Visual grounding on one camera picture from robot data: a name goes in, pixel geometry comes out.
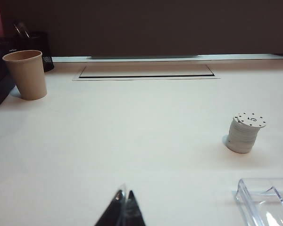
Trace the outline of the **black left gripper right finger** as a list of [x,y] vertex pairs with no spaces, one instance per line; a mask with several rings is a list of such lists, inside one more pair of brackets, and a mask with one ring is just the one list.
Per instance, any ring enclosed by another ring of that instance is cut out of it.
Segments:
[[126,226],[146,226],[142,212],[132,190],[130,190],[125,208]]

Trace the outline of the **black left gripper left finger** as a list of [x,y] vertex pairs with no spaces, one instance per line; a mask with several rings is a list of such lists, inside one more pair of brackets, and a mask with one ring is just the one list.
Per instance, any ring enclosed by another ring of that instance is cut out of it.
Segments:
[[109,205],[95,223],[95,226],[121,226],[125,210],[126,195],[126,185],[122,184],[114,193]]

